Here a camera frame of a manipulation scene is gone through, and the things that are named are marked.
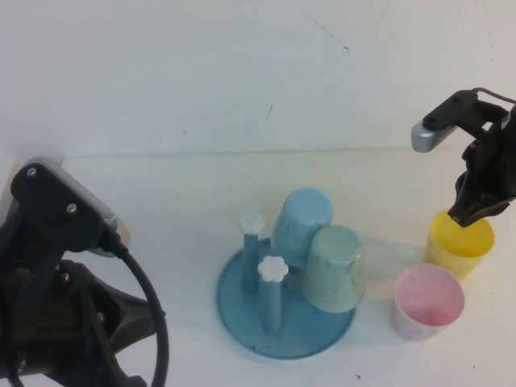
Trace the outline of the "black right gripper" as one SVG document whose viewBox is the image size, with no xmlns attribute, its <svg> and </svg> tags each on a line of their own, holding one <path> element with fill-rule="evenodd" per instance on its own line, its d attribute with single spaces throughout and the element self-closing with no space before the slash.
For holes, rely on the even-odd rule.
<svg viewBox="0 0 516 387">
<path fill-rule="evenodd" d="M 457 179 L 448 211 L 465 228 L 498 216 L 515 199 L 515 109 L 462 102 L 454 123 L 474 138 L 462 155 L 466 171 Z"/>
</svg>

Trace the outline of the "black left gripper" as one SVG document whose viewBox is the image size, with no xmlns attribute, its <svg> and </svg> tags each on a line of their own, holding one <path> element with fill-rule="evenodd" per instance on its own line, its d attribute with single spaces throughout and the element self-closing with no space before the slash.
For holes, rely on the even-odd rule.
<svg viewBox="0 0 516 387">
<path fill-rule="evenodd" d="M 124 293 L 70 260 L 43 281 L 1 263 L 3 351 L 89 351 L 95 339 L 122 351 L 150 336 L 163 351 L 165 319 L 154 297 Z"/>
</svg>

